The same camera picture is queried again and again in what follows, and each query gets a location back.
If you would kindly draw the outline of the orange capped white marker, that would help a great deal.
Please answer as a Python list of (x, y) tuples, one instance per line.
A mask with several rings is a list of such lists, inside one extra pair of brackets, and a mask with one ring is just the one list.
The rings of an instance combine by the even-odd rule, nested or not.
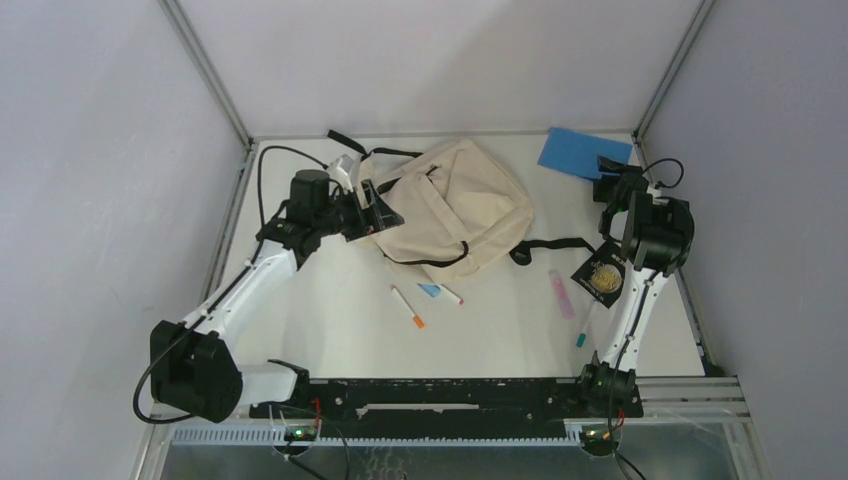
[(412, 306), (411, 306), (411, 305), (410, 305), (410, 303), (406, 300), (406, 298), (402, 295), (402, 293), (401, 293), (401, 292), (400, 292), (400, 290), (397, 288), (397, 286), (396, 286), (396, 285), (394, 285), (394, 284), (392, 284), (392, 285), (390, 286), (390, 291), (391, 291), (392, 296), (393, 296), (393, 297), (396, 299), (396, 301), (398, 302), (398, 304), (399, 304), (399, 305), (400, 305), (400, 306), (404, 309), (405, 314), (406, 314), (408, 317), (410, 317), (410, 318), (412, 319), (412, 321), (414, 322), (414, 324), (415, 324), (415, 325), (416, 325), (419, 329), (424, 329), (424, 328), (425, 328), (425, 323), (424, 323), (424, 322), (423, 322), (423, 320), (420, 318), (420, 316), (419, 316), (419, 315), (415, 312), (415, 310), (412, 308)]

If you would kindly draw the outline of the teal capped white marker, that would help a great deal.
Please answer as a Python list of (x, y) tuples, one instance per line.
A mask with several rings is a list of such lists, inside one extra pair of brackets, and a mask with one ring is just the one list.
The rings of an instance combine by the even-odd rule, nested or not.
[(587, 340), (588, 332), (591, 327), (592, 317), (597, 305), (597, 301), (590, 302), (582, 319), (580, 320), (578, 335), (575, 342), (575, 346), (577, 348), (582, 348)]

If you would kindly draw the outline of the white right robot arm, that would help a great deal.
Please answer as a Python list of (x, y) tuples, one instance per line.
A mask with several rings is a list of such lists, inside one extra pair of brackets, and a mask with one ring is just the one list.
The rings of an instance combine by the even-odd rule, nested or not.
[(606, 341), (593, 353), (580, 377), (578, 402), (584, 412), (617, 414), (636, 403), (636, 370), (641, 346), (659, 294), (682, 267), (691, 250), (695, 222), (690, 203), (651, 186), (647, 170), (600, 156), (600, 178), (593, 200), (605, 205), (599, 232), (606, 243), (588, 264), (592, 275), (615, 272), (620, 279), (610, 294), (615, 314)]

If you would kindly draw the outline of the black card with gold emblem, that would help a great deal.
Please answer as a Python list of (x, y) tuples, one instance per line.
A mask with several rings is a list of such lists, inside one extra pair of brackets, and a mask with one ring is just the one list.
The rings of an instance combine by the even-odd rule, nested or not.
[(621, 256), (620, 246), (613, 241), (605, 241), (571, 275), (571, 279), (595, 301), (610, 309), (622, 294), (625, 276), (626, 261)]

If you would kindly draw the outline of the blue notebook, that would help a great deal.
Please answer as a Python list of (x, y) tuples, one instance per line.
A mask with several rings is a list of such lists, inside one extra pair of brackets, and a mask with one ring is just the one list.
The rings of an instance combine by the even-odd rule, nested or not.
[(629, 142), (553, 128), (549, 131), (537, 164), (559, 173), (597, 180), (602, 176), (599, 157), (627, 164), (631, 152), (632, 144)]

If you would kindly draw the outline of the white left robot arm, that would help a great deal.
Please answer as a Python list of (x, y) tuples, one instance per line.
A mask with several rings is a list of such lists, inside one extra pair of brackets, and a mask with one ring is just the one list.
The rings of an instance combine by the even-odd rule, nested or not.
[(226, 284), (179, 322), (160, 321), (150, 334), (150, 363), (133, 393), (144, 385), (158, 404), (179, 410), (154, 418), (134, 404), (144, 423), (166, 425), (192, 418), (220, 423), (237, 409), (274, 402), (290, 417), (311, 407), (307, 370), (282, 360), (241, 364), (233, 349), (257, 309), (294, 277), (325, 237), (355, 241), (403, 225), (359, 165), (342, 156), (322, 170), (298, 171), (289, 196), (256, 234), (253, 253)]

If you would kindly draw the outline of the beige canvas backpack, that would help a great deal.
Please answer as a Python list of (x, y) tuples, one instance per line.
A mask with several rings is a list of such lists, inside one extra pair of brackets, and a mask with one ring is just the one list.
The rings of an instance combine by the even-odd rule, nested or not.
[(334, 130), (327, 136), (359, 153), (362, 177), (403, 220), (369, 241), (396, 272), (419, 283), (464, 280), (504, 257), (526, 266), (534, 248), (591, 247), (579, 237), (527, 239), (535, 217), (531, 199), (468, 138), (412, 152), (367, 150)]

